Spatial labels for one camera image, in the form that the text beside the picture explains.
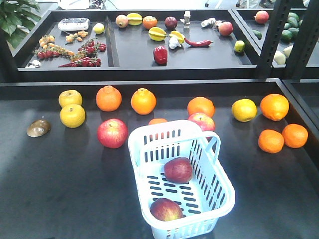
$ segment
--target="orange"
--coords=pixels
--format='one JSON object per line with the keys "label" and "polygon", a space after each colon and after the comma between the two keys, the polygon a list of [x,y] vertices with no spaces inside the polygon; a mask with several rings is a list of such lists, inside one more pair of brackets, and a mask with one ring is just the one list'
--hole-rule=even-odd
{"label": "orange", "polygon": [[287,125],[282,135],[284,143],[291,148],[300,148],[305,145],[308,139],[308,131],[300,124],[291,123]]}
{"label": "orange", "polygon": [[156,26],[158,21],[155,17],[153,16],[146,16],[143,18],[143,26],[146,28],[146,29],[151,29],[152,27]]}
{"label": "orange", "polygon": [[213,117],[215,114],[215,106],[210,99],[199,96],[189,101],[187,111],[188,115],[192,115],[193,113],[205,113],[209,117]]}
{"label": "orange", "polygon": [[113,86],[105,86],[99,89],[95,100],[100,110],[111,112],[120,107],[122,95],[119,90]]}
{"label": "orange", "polygon": [[275,130],[266,129],[260,133],[258,145],[267,153],[278,153],[284,146],[284,137]]}
{"label": "orange", "polygon": [[167,122],[167,119],[164,119],[164,118],[155,118],[155,119],[152,119],[150,122],[149,122],[149,125],[151,124],[157,124],[157,123],[165,123]]}
{"label": "orange", "polygon": [[269,94],[260,102],[260,110],[263,115],[273,121],[283,119],[289,110],[289,102],[286,97],[279,94]]}
{"label": "orange", "polygon": [[148,89],[139,88],[132,95],[131,106],[136,113],[140,115],[148,115],[156,106],[156,97]]}

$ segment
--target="red chili pepper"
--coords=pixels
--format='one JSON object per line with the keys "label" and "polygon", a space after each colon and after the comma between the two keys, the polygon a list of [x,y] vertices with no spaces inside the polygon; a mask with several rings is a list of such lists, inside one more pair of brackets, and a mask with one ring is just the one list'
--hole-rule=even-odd
{"label": "red chili pepper", "polygon": [[163,46],[156,47],[153,51],[153,55],[154,55],[154,60],[156,61],[156,63],[160,65],[167,63],[168,52],[165,47]]}
{"label": "red chili pepper", "polygon": [[211,40],[203,40],[203,41],[190,41],[187,38],[184,38],[185,42],[191,46],[209,46],[212,41]]}

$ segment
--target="red apple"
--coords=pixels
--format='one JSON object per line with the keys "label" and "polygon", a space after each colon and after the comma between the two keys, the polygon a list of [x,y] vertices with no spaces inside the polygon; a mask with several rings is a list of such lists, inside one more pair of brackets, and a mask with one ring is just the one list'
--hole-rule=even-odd
{"label": "red apple", "polygon": [[258,11],[256,15],[254,16],[254,18],[257,23],[265,24],[269,19],[269,14],[264,10]]}
{"label": "red apple", "polygon": [[233,32],[233,30],[233,24],[228,21],[221,23],[218,27],[218,31],[222,36],[229,36]]}
{"label": "red apple", "polygon": [[214,120],[205,113],[193,113],[188,117],[188,120],[195,122],[199,125],[202,131],[214,131]]}
{"label": "red apple", "polygon": [[129,131],[120,119],[108,119],[97,130],[99,142],[108,148],[119,148],[127,140]]}
{"label": "red apple", "polygon": [[177,27],[177,20],[173,16],[168,16],[164,24],[168,30],[174,30]]}
{"label": "red apple", "polygon": [[156,219],[164,222],[183,217],[180,206],[168,198],[158,198],[151,204],[150,211]]}
{"label": "red apple", "polygon": [[178,157],[164,165],[165,178],[173,183],[188,183],[192,178],[192,168],[189,159]]}

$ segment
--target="red bell pepper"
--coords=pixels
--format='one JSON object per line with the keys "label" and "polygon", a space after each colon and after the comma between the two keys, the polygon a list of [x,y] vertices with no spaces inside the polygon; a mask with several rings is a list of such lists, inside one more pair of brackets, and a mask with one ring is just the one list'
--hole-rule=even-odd
{"label": "red bell pepper", "polygon": [[154,60],[159,65],[164,65],[167,63],[168,52],[164,46],[156,47],[153,51]]}

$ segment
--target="mushroom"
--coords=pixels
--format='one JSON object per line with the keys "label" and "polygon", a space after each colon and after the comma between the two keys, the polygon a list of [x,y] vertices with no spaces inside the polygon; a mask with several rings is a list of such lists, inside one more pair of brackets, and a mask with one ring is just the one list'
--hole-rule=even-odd
{"label": "mushroom", "polygon": [[26,134],[30,137],[39,137],[48,133],[51,129],[51,124],[47,120],[39,119],[28,127]]}

